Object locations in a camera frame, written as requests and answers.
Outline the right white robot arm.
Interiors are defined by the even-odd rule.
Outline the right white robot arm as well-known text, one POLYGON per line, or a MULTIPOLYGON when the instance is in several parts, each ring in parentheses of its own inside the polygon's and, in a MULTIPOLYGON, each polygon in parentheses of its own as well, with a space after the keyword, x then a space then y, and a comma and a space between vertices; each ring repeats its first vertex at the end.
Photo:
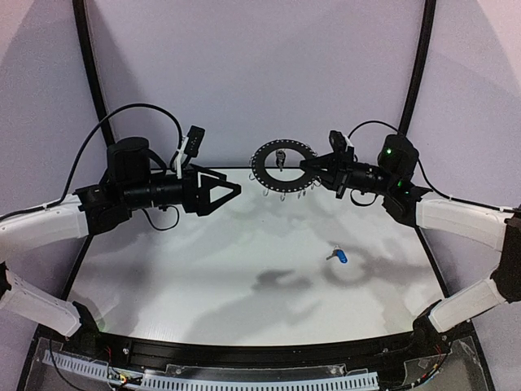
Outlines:
POLYGON ((520 300, 520 211, 486 208, 449 196, 430 197, 411 179, 419 152, 404 136, 388 135, 376 165, 356 161, 354 147, 338 131, 329 136, 332 151, 302 160, 300 168, 341 198, 346 190, 383 197, 383 207, 398 223, 445 231, 485 244, 500 253, 492 273, 424 310, 414 322, 445 333, 490 309, 520 300))

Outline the key with black tag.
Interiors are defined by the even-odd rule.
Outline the key with black tag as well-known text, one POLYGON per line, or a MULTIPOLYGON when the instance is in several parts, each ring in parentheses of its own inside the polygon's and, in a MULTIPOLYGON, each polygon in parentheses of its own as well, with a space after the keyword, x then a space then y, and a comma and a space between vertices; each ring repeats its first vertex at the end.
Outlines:
POLYGON ((276 166, 278 167, 278 169, 280 171, 283 170, 286 157, 287 157, 287 155, 286 155, 286 153, 285 153, 285 151, 283 149, 278 149, 275 152, 275 164, 276 164, 276 166))

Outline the right black frame post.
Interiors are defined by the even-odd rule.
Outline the right black frame post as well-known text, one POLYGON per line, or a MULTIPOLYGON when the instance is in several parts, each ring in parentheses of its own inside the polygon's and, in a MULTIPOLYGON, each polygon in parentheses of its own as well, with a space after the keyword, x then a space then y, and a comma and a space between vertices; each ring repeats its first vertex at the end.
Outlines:
POLYGON ((401 114, 398 133, 406 136, 409 133, 410 123, 414 114, 422 76, 427 62, 427 55, 431 42, 431 34, 434 26, 436 14, 436 0, 425 0, 422 13, 422 22, 418 35, 418 45, 414 58, 414 66, 409 81, 409 88, 405 98, 404 107, 401 114))

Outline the black front aluminium rail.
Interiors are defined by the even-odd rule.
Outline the black front aluminium rail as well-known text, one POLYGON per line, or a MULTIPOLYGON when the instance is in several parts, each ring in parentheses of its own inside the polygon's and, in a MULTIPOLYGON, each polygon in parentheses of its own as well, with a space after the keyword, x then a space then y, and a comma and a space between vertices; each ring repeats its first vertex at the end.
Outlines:
POLYGON ((416 350, 410 332, 336 343, 280 346, 194 345, 102 333, 99 346, 111 349, 114 364, 160 370, 169 364, 269 368, 377 362, 407 357, 416 350))

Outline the key with blue tag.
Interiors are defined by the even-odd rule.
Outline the key with blue tag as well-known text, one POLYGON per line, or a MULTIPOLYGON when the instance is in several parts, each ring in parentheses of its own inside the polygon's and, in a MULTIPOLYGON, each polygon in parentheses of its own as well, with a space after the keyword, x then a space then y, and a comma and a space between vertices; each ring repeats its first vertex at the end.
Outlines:
POLYGON ((346 256, 344 250, 338 245, 334 246, 331 251, 331 254, 326 257, 327 260, 330 260, 333 258, 336 258, 342 264, 348 263, 348 258, 346 256))

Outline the metal keyring disc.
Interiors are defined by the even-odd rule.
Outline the metal keyring disc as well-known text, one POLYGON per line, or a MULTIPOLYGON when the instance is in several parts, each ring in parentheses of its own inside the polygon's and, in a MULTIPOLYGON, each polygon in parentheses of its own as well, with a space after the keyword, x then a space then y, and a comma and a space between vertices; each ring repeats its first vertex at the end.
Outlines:
POLYGON ((305 173, 300 162, 317 157, 306 143, 279 138, 261 145, 249 160, 248 179, 263 187, 262 195, 278 194, 281 201, 289 195, 304 198, 315 187, 316 179, 305 173))

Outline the black frame post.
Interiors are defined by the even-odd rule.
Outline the black frame post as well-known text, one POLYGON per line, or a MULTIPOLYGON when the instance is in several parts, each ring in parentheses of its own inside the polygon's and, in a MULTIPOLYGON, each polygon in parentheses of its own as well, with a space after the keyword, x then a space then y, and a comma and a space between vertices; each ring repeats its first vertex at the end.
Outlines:
POLYGON ((436 14, 436 0, 425 0, 422 13, 422 22, 418 35, 418 45, 414 58, 414 66, 409 81, 409 88, 405 98, 404 107, 401 114, 398 133, 406 136, 409 133, 410 123, 414 114, 422 76, 427 62, 427 55, 431 42, 431 34, 434 26, 436 14))
POLYGON ((108 114, 108 111, 94 57, 86 1, 72 0, 72 10, 91 100, 96 117, 101 121, 108 114))

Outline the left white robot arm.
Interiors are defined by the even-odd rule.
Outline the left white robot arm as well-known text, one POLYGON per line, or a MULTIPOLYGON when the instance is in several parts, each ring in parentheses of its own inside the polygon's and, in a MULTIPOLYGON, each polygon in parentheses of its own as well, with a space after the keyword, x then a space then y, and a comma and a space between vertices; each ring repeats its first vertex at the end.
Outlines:
POLYGON ((166 211, 210 215, 238 196, 241 186, 219 172, 178 164, 174 174, 151 171, 159 157, 145 138, 131 137, 107 149, 107 182, 67 194, 59 204, 1 218, 1 307, 70 338, 98 332, 85 305, 54 297, 24 281, 7 266, 16 254, 66 239, 100 235, 127 222, 133 212, 166 211))

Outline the left black frame post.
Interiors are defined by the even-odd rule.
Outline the left black frame post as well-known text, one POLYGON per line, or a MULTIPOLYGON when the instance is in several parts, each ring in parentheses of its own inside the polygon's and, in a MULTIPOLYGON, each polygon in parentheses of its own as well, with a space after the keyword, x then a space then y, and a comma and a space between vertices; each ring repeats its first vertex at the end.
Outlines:
POLYGON ((108 114, 108 111, 94 57, 86 1, 72 0, 72 10, 91 100, 96 117, 101 121, 108 114))

